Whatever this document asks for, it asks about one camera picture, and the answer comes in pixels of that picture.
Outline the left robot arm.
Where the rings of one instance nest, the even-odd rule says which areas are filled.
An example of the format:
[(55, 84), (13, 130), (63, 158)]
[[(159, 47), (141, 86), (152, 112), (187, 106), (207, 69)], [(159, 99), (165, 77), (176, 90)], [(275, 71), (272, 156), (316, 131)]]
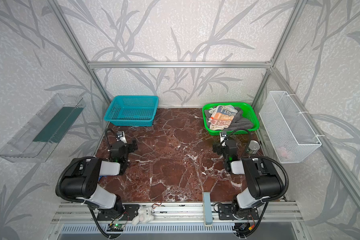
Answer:
[(121, 197), (99, 185), (100, 177), (122, 176), (130, 165), (129, 154), (138, 150), (136, 140), (128, 143), (123, 131), (106, 129), (107, 158), (74, 158), (58, 178), (55, 193), (61, 199), (86, 204), (90, 210), (124, 213)]

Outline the printed rabbit towel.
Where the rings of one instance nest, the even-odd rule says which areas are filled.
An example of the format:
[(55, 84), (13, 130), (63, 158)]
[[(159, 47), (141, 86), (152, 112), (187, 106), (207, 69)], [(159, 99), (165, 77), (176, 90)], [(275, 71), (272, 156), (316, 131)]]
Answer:
[(207, 113), (210, 115), (208, 117), (208, 123), (210, 124), (209, 129), (212, 131), (218, 131), (227, 129), (231, 125), (234, 117), (238, 113), (238, 110), (236, 110), (232, 105), (218, 105), (214, 108), (208, 109)]

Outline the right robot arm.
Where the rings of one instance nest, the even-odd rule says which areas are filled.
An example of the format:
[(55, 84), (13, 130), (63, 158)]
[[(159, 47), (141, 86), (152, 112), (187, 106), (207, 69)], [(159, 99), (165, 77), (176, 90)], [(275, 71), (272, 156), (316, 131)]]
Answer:
[(231, 211), (235, 217), (254, 210), (263, 204), (285, 195), (290, 180), (285, 168), (267, 156), (249, 155), (239, 157), (238, 144), (225, 131), (219, 133), (220, 143), (213, 145), (213, 152), (224, 157), (224, 167), (228, 173), (244, 175), (247, 188), (236, 195)]

